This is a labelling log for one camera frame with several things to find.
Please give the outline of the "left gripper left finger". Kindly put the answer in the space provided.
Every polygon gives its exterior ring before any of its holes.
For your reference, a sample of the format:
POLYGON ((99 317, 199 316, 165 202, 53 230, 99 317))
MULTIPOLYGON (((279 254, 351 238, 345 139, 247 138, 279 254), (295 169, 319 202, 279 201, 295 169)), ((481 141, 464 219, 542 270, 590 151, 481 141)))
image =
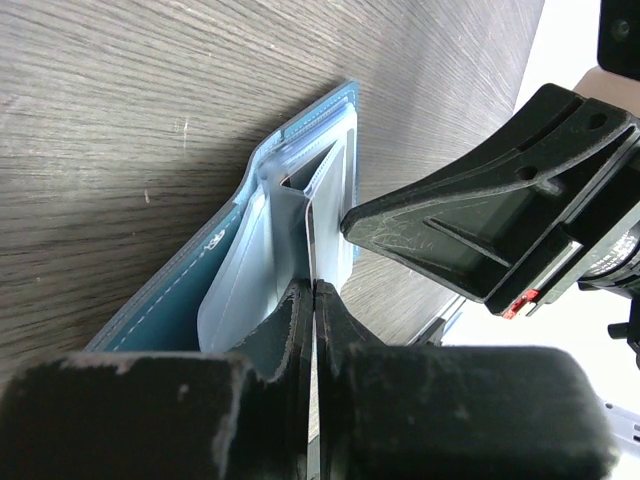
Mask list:
POLYGON ((5 479, 303 479, 313 291, 229 352, 70 353, 1 399, 5 479))

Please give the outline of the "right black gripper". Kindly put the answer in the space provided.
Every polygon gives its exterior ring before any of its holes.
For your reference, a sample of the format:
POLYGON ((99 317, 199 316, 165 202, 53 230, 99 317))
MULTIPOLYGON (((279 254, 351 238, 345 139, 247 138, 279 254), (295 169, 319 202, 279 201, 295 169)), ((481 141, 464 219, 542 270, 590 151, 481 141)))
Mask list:
POLYGON ((607 331, 637 350, 637 1, 600 3, 597 62, 576 93, 541 87, 460 159, 351 209, 345 238, 495 315, 533 313, 572 285, 627 297, 629 319, 607 331))

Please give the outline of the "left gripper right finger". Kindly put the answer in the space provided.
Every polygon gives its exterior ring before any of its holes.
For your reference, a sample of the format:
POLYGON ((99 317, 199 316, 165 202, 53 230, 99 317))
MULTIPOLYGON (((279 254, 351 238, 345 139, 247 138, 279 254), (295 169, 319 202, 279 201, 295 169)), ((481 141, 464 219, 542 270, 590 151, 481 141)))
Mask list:
POLYGON ((585 373, 537 346, 390 346, 315 287, 324 479, 603 479, 615 442, 585 373))

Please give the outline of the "blue leather card holder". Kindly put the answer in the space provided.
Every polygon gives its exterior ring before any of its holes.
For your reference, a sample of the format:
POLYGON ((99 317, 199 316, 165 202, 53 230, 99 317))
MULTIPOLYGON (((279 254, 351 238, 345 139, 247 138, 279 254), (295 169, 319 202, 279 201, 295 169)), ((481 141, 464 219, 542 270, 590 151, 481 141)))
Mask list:
POLYGON ((271 314, 292 278, 281 183, 311 177, 315 277, 342 287, 357 252, 341 233, 358 200, 359 86, 348 81, 265 138, 222 208, 89 342, 91 352, 223 353, 271 314))

